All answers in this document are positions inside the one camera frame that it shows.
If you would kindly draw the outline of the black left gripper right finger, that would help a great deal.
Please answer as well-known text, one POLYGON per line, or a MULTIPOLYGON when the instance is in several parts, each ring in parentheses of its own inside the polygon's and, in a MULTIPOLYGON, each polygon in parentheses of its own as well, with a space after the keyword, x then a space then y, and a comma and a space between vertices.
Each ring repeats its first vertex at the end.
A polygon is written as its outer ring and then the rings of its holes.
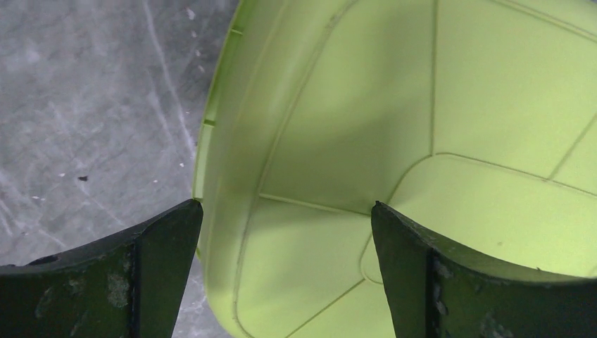
POLYGON ((397 337, 595 337, 596 280, 503 261, 377 202, 372 237, 397 337))

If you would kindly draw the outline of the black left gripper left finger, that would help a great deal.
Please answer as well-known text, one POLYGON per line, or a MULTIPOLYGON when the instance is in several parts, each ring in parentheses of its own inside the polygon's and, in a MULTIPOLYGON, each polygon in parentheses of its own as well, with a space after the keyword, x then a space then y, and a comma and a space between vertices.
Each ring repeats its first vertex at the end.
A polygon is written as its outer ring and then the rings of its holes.
POLYGON ((138 225, 1 267, 2 337, 171 337, 199 240, 190 199, 138 225))

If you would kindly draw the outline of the lime green plastic tub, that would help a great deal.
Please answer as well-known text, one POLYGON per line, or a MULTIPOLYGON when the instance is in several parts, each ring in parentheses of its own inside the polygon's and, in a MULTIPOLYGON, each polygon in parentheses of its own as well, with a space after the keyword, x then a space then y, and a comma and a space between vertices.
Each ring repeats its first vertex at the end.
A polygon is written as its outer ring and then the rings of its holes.
POLYGON ((397 337, 377 202, 596 280, 596 2, 240 1, 193 195, 233 337, 397 337))

